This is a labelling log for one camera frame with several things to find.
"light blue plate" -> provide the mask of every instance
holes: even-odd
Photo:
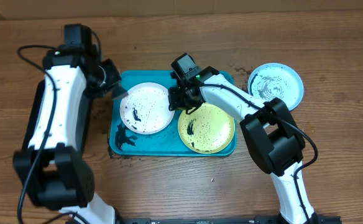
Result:
[[[176,80],[170,77],[171,70],[129,70],[122,73],[122,87],[129,90],[140,83],[153,82],[170,88],[176,86]],[[230,83],[234,84],[232,76],[221,72]],[[180,139],[178,132],[178,120],[184,111],[176,111],[170,124],[154,134],[137,134],[129,130],[119,115],[121,100],[114,100],[113,118],[109,145],[111,149],[123,156],[228,156],[237,146],[237,132],[231,142],[222,150],[213,154],[200,154],[189,149]]]
[[[257,67],[248,79],[248,92],[270,101],[280,98],[291,111],[303,99],[305,89],[297,72],[281,63],[266,63]]]

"wood grain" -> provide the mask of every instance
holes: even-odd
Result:
[[[57,46],[62,26],[94,29],[104,56],[122,71],[170,69],[188,52],[202,67],[233,75],[246,88],[250,71],[267,62],[294,68],[305,84],[293,111],[319,148],[304,171],[316,212],[363,223],[363,11],[281,12],[213,16],[106,17],[51,21],[0,21],[0,223],[16,222],[21,183],[12,168],[43,75],[16,56],[25,44]],[[25,53],[40,62],[44,51]],[[253,163],[238,129],[227,158],[131,157],[110,159],[107,132],[111,100],[96,100],[84,158],[96,191],[124,217],[253,217],[277,214],[273,183]],[[313,156],[309,146],[305,160]],[[28,223],[53,212],[25,201]]]

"plate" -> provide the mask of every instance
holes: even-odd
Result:
[[[122,122],[131,131],[153,134],[171,122],[174,111],[169,111],[168,89],[157,83],[141,83],[127,91],[119,106]]]
[[[248,79],[248,92],[254,97],[270,101],[280,98],[289,110],[295,109],[304,93],[303,82],[292,68],[281,63],[267,63],[257,67]]]
[[[194,113],[183,112],[179,117],[178,132],[191,150],[212,154],[224,149],[236,131],[234,118],[222,109],[204,103]]]

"wire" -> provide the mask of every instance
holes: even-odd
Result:
[[[55,220],[58,220],[59,218],[61,217],[64,217],[66,215],[73,215],[73,218],[74,217],[77,217],[79,218],[84,224],[89,224],[89,222],[83,218],[80,214],[76,213],[76,212],[65,212],[65,213],[61,213],[61,214],[58,214],[57,216],[47,220],[46,222],[43,222],[43,224],[49,224],[49,223],[52,223],[54,222]]]
[[[101,61],[101,43],[100,43],[100,39],[99,39],[99,37],[97,36],[97,34],[96,34],[96,32],[95,32],[95,31],[91,30],[91,32],[92,32],[92,34],[94,35],[94,37],[96,38],[96,40],[97,40],[97,44],[99,45],[99,46],[98,46],[98,47],[99,47],[99,50],[98,50],[98,57],[97,57],[97,59],[98,59],[98,62],[100,62],[100,61]]]
[[[42,143],[41,143],[41,145],[40,145],[40,147],[38,149],[37,155],[35,156],[35,159],[34,159],[32,165],[31,165],[31,168],[28,171],[27,178],[25,178],[23,188],[22,188],[22,192],[20,194],[19,204],[17,206],[17,219],[18,219],[19,223],[23,223],[23,221],[22,221],[22,205],[23,205],[23,202],[24,202],[25,194],[27,192],[27,187],[28,187],[28,184],[30,182],[32,172],[35,170],[38,162],[40,161],[40,158],[42,156],[42,151],[44,150],[47,139],[49,138],[50,128],[52,126],[53,117],[54,117],[54,114],[55,114],[56,103],[57,103],[57,88],[56,88],[56,84],[55,84],[55,81],[54,81],[53,77],[48,72],[46,72],[42,67],[40,67],[39,65],[37,65],[33,61],[27,59],[26,57],[24,57],[21,54],[22,50],[31,49],[31,48],[44,48],[44,49],[52,49],[52,50],[55,50],[56,48],[46,46],[46,45],[26,45],[26,46],[19,47],[17,49],[17,55],[21,59],[23,59],[25,62],[29,63],[30,65],[34,66],[38,70],[44,72],[46,74],[46,76],[48,76],[50,81],[52,82],[52,85],[53,85],[53,104],[52,104],[52,109],[50,110],[50,116],[49,116],[49,120],[48,120],[48,123],[47,123],[47,127],[46,127],[46,130],[44,132],[44,138],[43,138]]]
[[[244,101],[245,103],[247,103],[249,106],[257,109],[257,110],[261,110],[262,108],[253,104],[253,102],[247,100],[246,98],[244,98],[241,94],[239,94],[237,91],[233,90],[232,88],[229,88],[228,86],[225,85],[218,85],[218,84],[201,84],[200,86],[213,86],[213,87],[219,87],[219,88],[223,88],[226,89],[230,92],[232,92],[233,94],[235,94],[236,96],[238,96],[242,101]],[[307,214],[307,210],[305,207],[305,204],[303,203],[303,199],[301,197],[301,193],[299,190],[299,185],[298,185],[298,173],[299,171],[301,171],[302,169],[312,165],[318,158],[318,149],[316,144],[313,142],[313,140],[311,140],[311,138],[304,133],[302,130],[300,130],[299,128],[295,127],[294,125],[290,124],[289,122],[281,119],[280,117],[276,116],[275,114],[272,114],[270,112],[268,112],[269,115],[271,115],[275,120],[277,120],[278,122],[284,123],[286,125],[288,125],[289,127],[293,128],[295,131],[297,131],[299,134],[301,134],[309,143],[310,145],[313,147],[314,150],[314,158],[312,158],[312,160],[310,160],[309,162],[307,162],[306,164],[303,164],[302,166],[300,166],[299,168],[296,169],[295,173],[293,174],[293,181],[295,182],[295,187],[296,187],[296,191],[298,193],[298,198],[300,201],[300,206],[303,209],[303,212],[305,213],[307,222],[310,223],[310,218]]]

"brown tabletop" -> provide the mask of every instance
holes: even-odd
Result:
[[[16,48],[58,46],[62,26],[76,22],[97,32],[104,56],[122,71],[170,69],[188,52],[197,64],[227,71],[246,88],[259,65],[279,62],[294,68],[305,96],[292,115],[319,149],[317,162],[303,172],[309,200],[317,213],[363,223],[363,11],[0,21],[0,223],[16,222],[22,186],[12,155],[21,148],[35,89],[44,77],[17,58]],[[38,63],[44,54],[25,51]],[[83,157],[94,171],[97,193],[123,217],[278,213],[271,178],[250,158],[239,128],[237,148],[226,158],[110,159],[111,113],[109,98],[95,100]],[[312,158],[310,145],[303,152],[305,161]],[[53,214],[26,198],[27,223]]]

